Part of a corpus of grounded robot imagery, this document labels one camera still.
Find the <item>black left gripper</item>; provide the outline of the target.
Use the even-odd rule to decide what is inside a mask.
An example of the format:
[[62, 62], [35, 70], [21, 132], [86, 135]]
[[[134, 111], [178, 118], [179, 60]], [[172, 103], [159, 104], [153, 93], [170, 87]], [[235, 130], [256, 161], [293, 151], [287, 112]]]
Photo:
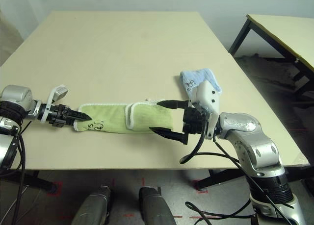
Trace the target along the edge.
[[54, 127], [64, 127], [75, 122], [90, 121], [91, 118], [85, 113], [71, 110], [66, 105], [51, 105], [46, 121]]

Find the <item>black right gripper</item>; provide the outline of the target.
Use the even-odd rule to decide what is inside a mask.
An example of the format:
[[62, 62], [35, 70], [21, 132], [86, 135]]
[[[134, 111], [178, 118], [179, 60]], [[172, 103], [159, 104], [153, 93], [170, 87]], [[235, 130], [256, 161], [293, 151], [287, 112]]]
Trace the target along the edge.
[[166, 139], [175, 140], [187, 145], [188, 134], [206, 133], [208, 128], [209, 113], [188, 107], [188, 100], [162, 100], [157, 105], [168, 109], [184, 109], [183, 133], [173, 132], [163, 127], [150, 127], [150, 130]]

